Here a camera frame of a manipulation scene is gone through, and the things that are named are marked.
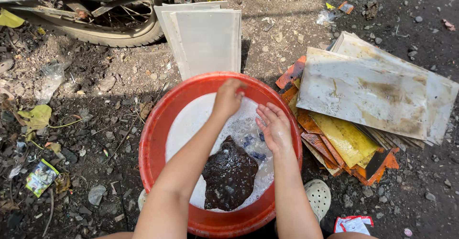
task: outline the wet hand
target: wet hand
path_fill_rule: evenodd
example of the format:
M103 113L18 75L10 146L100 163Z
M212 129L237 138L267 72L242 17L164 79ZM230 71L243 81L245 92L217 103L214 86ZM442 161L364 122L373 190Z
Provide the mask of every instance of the wet hand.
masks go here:
M284 111L272 103L266 106L259 104L257 114L265 122L263 124L259 118L255 121L264 134L266 145L273 154L287 153L293 150L293 143L290 134L290 121Z
M247 85L239 79L229 78L218 89L215 103L213 104L212 115L218 116L225 121L235 114L240 107L244 92L236 92L239 88L246 88Z

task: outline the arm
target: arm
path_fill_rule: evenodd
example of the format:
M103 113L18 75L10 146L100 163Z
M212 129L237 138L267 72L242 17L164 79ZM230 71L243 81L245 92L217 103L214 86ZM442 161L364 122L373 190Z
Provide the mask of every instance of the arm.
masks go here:
M218 90L204 126L169 160L153 185L137 222L133 239L185 238L188 203L221 129L236 113L245 84L228 79Z
M285 113L272 103L259 105L256 119L274 157L274 195L280 239L322 239L322 232L304 191Z

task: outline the soap foam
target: soap foam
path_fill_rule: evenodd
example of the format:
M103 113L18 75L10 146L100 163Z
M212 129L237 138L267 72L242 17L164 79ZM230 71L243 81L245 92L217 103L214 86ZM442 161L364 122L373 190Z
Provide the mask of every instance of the soap foam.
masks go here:
M215 96L216 93L202 95L187 104L177 115L169 130L166 141L166 162L168 162L209 119L212 113ZM241 206L233 211L247 207L258 200L274 180L273 153L267 148L265 142L260 141L259 133L261 131L255 123L255 118L259 117L255 111L257 107L258 104L256 102L244 97L238 112L228 119L210 152L210 155L215 154L228 135L231 135L234 142L242 147L244 136L250 134L254 137L254 142L245 148L246 152L251 154L256 151L260 154L266 154L265 160L257 160L258 172L255 176L252 194ZM206 199L205 192L206 181L202 175L200 175L193 190L193 194L191 195L190 203L198 208L204 209L204 202ZM213 209L211 211L225 212L220 209Z

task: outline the dirt ground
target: dirt ground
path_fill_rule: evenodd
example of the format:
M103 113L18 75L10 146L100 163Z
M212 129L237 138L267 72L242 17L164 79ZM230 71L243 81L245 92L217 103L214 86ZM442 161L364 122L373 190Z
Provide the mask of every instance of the dirt ground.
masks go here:
M375 0L379 11L372 20L362 15L364 5L371 0L347 0L354 10L349 15L341 14L328 27L316 24L318 12L325 2L338 7L346 0L227 1L230 8L242 10L244 73L273 89L278 90L274 82L306 54L308 46L320 48L319 43L330 44L334 33L341 31L354 32L370 43L374 43L370 38L373 34L382 39L378 46L387 52L459 82L459 32L447 30L442 22L445 18L459 25L457 0ZM418 16L422 17L421 22L415 21ZM265 17L275 21L267 32L262 30L267 25L262 21ZM395 35L397 26L398 34L409 36ZM80 109L88 109L93 115L86 122L43 130L34 140L39 145L59 142L66 149L69 162L61 161L55 167L60 172L69 172L72 181L72 193L54 195L54 214L45 238L95 238L133 231L139 215L137 198L143 189L137 165L143 122L137 118L135 109L139 109L140 103L155 101L181 82L174 56L165 39L150 46L106 50L51 31L34 37L29 30L36 29L28 23L12 30L3 29L21 46L12 53L1 53L2 60L15 59L13 68L1 74L1 85L6 82L13 87L17 108L30 110L36 104L35 95L42 90L42 66L72 61L63 84L49 103L53 109L51 124L59 126L77 120L72 115L81 114ZM280 32L283 40L276 42ZM297 41L299 34L304 35L302 44ZM8 43L5 36L1 37L3 43ZM262 51L264 46L268 47L267 52ZM413 59L407 56L411 46L418 48ZM111 77L116 78L113 88L101 91L99 86L104 86L104 80ZM347 174L327 177L305 149L303 181L322 179L332 193L331 207L321 226L332 231L336 217L370 215L374 228L369 231L379 238L403 239L405 228L413 231L412 238L457 238L458 116L456 103L443 144L398 153L400 169L387 170L381 182L372 186L374 193L369 197L363 195L361 184ZM51 161L55 155L32 143L23 152L14 151L11 146L24 141L21 136L24 130L4 109L0 124L0 197L1 201L13 199L19 206L18 210L0 214L0 231L6 238L41 238L53 200L49 191L37 199L24 187L25 178L40 159ZM129 139L120 145L126 134ZM109 155L116 152L116 158L108 161L104 148ZM24 173L8 179L17 164ZM100 205L94 206L88 201L88 193L97 185L103 185L107 193ZM432 193L436 200L427 200L426 192ZM351 207L344 206L343 195L350 196ZM382 195L389 201L380 202ZM125 218L115 221L121 214ZM244 238L254 236L275 238L273 221Z

